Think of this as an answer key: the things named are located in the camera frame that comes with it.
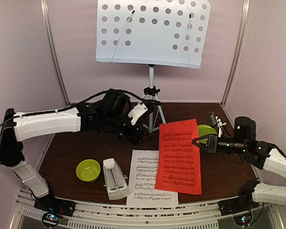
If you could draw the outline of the white sheet music page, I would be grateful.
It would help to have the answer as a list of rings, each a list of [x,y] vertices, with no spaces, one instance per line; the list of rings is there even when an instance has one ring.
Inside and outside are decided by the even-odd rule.
[[[159,152],[133,150],[128,186],[131,194],[127,197],[129,208],[174,208],[178,206],[176,192],[155,188]]]

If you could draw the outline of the red sheet music page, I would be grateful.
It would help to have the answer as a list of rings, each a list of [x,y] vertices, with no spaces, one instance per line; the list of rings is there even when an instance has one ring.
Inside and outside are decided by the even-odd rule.
[[[155,189],[190,195],[202,194],[199,136],[195,119],[161,124]]]

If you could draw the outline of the white folding music stand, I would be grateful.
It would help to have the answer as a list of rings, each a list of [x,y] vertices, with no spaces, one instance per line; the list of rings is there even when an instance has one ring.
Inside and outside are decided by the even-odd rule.
[[[201,68],[207,0],[100,0],[96,60],[149,66],[147,98],[157,98],[157,65]]]

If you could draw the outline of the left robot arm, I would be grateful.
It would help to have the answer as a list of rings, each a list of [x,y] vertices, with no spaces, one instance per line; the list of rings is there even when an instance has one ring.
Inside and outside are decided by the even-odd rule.
[[[97,131],[117,133],[135,145],[145,138],[145,131],[139,122],[157,101],[139,99],[131,105],[131,92],[110,89],[92,95],[103,95],[103,99],[90,103],[85,99],[67,107],[32,113],[16,113],[6,110],[0,124],[0,165],[11,168],[21,181],[49,212],[59,208],[59,201],[50,192],[44,178],[29,164],[23,154],[23,141],[64,132]]]

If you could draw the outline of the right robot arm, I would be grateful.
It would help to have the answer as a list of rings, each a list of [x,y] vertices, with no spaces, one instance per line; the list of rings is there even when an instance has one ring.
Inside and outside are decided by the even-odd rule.
[[[192,140],[193,145],[210,154],[238,154],[254,167],[275,173],[286,179],[286,154],[275,144],[256,140],[256,122],[239,116],[234,121],[234,135],[220,137],[208,134]],[[286,187],[248,181],[235,199],[238,210],[265,202],[286,206]]]

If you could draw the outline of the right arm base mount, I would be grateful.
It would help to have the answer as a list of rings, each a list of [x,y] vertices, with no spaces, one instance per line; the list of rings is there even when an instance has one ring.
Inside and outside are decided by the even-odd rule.
[[[259,207],[259,203],[253,201],[252,193],[258,181],[250,180],[242,186],[238,192],[238,197],[221,200],[218,202],[219,210],[222,216],[235,214]]]

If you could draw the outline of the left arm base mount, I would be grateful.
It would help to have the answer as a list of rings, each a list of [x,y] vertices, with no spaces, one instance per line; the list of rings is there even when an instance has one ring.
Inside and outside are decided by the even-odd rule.
[[[74,201],[56,198],[51,190],[41,198],[35,197],[34,203],[34,207],[37,209],[68,217],[73,216],[75,205]]]

